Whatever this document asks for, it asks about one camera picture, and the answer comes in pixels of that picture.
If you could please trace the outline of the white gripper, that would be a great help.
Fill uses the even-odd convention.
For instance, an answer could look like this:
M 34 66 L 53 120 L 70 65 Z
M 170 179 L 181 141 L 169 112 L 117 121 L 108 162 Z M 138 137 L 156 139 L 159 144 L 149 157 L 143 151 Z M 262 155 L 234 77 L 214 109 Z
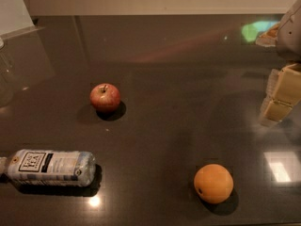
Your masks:
M 283 15 L 280 24 L 260 34 L 255 43 L 275 47 L 280 57 L 301 61 L 301 0 L 296 0 Z M 273 69 L 268 77 L 266 96 L 260 110 L 260 124 L 272 127 L 286 118 L 301 101 L 301 64 L 292 63 L 281 70 Z

